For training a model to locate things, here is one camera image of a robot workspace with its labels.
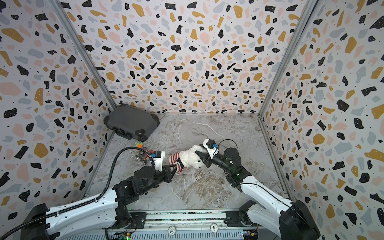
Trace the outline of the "red white striped sweater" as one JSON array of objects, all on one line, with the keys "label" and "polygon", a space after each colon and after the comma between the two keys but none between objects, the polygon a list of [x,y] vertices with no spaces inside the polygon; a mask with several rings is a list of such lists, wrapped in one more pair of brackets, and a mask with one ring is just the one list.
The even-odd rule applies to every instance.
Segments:
[{"label": "red white striped sweater", "polygon": [[181,160],[181,154],[175,153],[169,157],[169,164],[175,165],[175,168],[177,169],[176,175],[179,175],[183,169],[185,168],[182,160]]}]

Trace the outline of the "white teddy bear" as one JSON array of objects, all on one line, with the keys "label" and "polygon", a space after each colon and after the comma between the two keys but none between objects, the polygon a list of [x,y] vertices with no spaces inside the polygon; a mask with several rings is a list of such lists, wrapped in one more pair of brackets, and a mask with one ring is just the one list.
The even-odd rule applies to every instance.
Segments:
[{"label": "white teddy bear", "polygon": [[205,164],[202,162],[201,158],[196,154],[196,152],[200,152],[203,154],[208,153],[208,151],[205,148],[199,145],[194,145],[188,150],[179,152],[181,154],[181,160],[185,166],[184,169],[187,169],[187,168],[199,169],[205,166]]}]

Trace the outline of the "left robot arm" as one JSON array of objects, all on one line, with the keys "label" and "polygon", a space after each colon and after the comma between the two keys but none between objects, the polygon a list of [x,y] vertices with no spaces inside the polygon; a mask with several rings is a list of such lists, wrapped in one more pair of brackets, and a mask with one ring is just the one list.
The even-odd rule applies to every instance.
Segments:
[{"label": "left robot arm", "polygon": [[160,171],[144,166],[103,196],[51,208],[46,204],[37,205],[22,224],[21,239],[61,240],[92,229],[123,227],[132,218],[127,205],[161,183],[170,183],[175,173],[173,165],[163,166]]}]

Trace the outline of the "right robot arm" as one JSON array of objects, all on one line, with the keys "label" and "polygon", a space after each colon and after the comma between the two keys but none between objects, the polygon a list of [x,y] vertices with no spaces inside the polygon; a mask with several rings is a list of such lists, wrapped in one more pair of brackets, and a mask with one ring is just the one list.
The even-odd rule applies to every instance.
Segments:
[{"label": "right robot arm", "polygon": [[260,225],[282,240],[317,240],[320,231],[308,209],[300,200],[286,199],[256,179],[241,163],[236,148],[228,148],[223,154],[209,149],[196,154],[206,167],[218,166],[224,170],[229,184],[251,199],[242,205],[235,215],[227,214],[225,224],[230,227]]}]

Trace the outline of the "clear bag of small toys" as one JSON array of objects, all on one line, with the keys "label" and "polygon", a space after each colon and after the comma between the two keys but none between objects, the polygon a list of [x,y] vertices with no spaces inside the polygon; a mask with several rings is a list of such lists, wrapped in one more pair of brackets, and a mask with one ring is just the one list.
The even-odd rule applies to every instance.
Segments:
[{"label": "clear bag of small toys", "polygon": [[[142,149],[143,151],[147,152],[149,155],[153,153],[153,150],[150,150],[147,148],[142,142],[136,142],[135,147]],[[148,162],[150,161],[150,158],[142,151],[137,151],[135,154],[135,157],[137,161],[143,163],[144,165],[147,165]]]}]

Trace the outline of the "dark grey hard case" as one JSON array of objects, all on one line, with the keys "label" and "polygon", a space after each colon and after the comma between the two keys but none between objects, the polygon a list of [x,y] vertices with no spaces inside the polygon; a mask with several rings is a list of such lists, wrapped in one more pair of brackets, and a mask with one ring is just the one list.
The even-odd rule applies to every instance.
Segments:
[{"label": "dark grey hard case", "polygon": [[155,114],[121,104],[104,118],[104,124],[122,138],[145,142],[160,125],[160,120]]}]

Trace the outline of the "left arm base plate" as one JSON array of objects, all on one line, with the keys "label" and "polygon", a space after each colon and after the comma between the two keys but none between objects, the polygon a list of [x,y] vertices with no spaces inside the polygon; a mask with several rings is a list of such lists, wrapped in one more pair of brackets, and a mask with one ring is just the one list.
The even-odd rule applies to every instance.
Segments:
[{"label": "left arm base plate", "polygon": [[143,229],[146,223],[146,212],[128,212],[117,214],[116,222],[108,229]]}]

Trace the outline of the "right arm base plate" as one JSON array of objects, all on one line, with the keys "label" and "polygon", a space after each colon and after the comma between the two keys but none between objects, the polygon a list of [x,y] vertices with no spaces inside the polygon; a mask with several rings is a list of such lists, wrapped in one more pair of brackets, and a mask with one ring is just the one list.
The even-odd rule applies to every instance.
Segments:
[{"label": "right arm base plate", "polygon": [[251,222],[247,214],[250,208],[255,207],[260,207],[263,210],[265,209],[259,203],[252,200],[248,200],[245,204],[240,206],[238,210],[226,211],[226,218],[224,220],[224,223],[228,227],[256,227],[257,224]]}]

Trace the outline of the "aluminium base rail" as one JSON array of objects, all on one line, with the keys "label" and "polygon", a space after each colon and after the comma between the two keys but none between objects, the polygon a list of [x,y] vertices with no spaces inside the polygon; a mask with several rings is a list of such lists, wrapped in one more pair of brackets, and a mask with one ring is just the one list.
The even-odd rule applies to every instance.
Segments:
[{"label": "aluminium base rail", "polygon": [[260,225],[256,227],[228,227],[224,223],[226,211],[233,210],[147,211],[143,229],[92,229],[61,240],[260,240],[262,237],[269,236],[272,236],[274,240],[282,240]]}]

